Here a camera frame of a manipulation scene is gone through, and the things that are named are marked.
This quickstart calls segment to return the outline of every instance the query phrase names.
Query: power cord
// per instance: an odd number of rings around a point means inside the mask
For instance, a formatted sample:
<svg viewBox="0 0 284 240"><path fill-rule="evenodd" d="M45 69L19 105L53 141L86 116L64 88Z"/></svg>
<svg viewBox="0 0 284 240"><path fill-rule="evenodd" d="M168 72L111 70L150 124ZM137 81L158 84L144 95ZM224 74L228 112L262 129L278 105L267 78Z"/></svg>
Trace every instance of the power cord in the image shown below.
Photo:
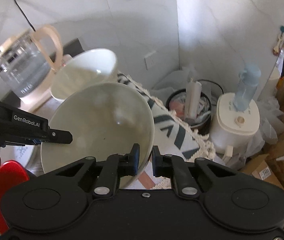
<svg viewBox="0 0 284 240"><path fill-rule="evenodd" d="M25 13L22 11L21 7L18 5L17 0L14 0L15 5L19 8L20 12L23 14L24 18L26 19L27 23L30 25L30 27L32 28L32 30L35 31L35 28L33 27L33 25L30 23L29 19L26 17Z"/></svg>
<svg viewBox="0 0 284 240"><path fill-rule="evenodd" d="M199 81L199 82L205 81L205 82L210 82L210 83L212 83L212 84L215 84L215 85L217 85L217 86L221 89L222 94L224 94L223 88L222 88L218 83L216 83L216 82L214 82L214 81L211 81L211 80L208 80L208 79L199 79L199 80L197 80L197 81Z"/></svg>

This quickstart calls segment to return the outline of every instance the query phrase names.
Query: glass teapot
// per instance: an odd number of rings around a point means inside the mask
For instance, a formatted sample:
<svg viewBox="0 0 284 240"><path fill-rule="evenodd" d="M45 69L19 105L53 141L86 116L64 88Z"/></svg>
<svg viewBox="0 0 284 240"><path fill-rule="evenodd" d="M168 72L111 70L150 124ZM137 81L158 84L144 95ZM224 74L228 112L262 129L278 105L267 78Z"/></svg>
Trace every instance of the glass teapot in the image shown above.
<svg viewBox="0 0 284 240"><path fill-rule="evenodd" d="M45 36L49 36L54 43L54 62L40 43ZM27 104L36 100L36 96L31 94L45 78L59 70L63 57L60 35L50 25L44 25L36 32L26 30L18 36L8 38L0 46L0 51L1 78Z"/></svg>

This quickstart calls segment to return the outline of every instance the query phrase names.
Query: white container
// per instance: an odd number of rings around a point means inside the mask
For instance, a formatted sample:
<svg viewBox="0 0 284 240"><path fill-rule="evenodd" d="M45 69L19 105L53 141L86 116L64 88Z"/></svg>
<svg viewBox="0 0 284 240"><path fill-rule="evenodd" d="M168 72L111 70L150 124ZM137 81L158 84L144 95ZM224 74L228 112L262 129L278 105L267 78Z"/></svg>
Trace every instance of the white container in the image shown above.
<svg viewBox="0 0 284 240"><path fill-rule="evenodd" d="M63 102L70 95L101 82L116 82L117 57L109 49L92 49L72 58L55 75L51 95Z"/></svg>
<svg viewBox="0 0 284 240"><path fill-rule="evenodd" d="M217 111L210 127L210 141L216 152L230 154L233 148L244 146L259 129L258 106L251 100L245 111L238 112L233 105L234 93L226 93L218 99Z"/></svg>
<svg viewBox="0 0 284 240"><path fill-rule="evenodd" d="M184 120L196 119L201 98L202 85L200 82L190 82L186 85L186 100L184 107Z"/></svg>

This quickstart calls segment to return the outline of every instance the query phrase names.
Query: wall outlet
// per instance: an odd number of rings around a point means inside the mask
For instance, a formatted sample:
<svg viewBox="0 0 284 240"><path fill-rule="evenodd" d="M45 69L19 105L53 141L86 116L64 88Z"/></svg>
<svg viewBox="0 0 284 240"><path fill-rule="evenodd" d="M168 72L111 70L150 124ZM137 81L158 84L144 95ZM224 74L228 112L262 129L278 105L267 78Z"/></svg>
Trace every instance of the wall outlet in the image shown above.
<svg viewBox="0 0 284 240"><path fill-rule="evenodd" d="M146 69L149 70L155 66L156 51L152 51L144 56Z"/></svg>

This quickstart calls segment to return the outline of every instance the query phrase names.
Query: screw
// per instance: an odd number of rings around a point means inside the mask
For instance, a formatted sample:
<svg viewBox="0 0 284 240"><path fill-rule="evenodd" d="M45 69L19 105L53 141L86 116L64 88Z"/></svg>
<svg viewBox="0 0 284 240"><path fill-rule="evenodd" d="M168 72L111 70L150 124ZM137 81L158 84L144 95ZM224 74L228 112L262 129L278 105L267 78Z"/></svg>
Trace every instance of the screw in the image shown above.
<svg viewBox="0 0 284 240"><path fill-rule="evenodd" d="M150 193L142 193L142 197L151 197Z"/></svg>
<svg viewBox="0 0 284 240"><path fill-rule="evenodd" d="M198 193L198 190L194 187L185 187L182 189L182 193L185 195L195 195Z"/></svg>
<svg viewBox="0 0 284 240"><path fill-rule="evenodd" d="M94 189L94 193L98 195L106 195L110 192L110 189L108 187L96 187Z"/></svg>

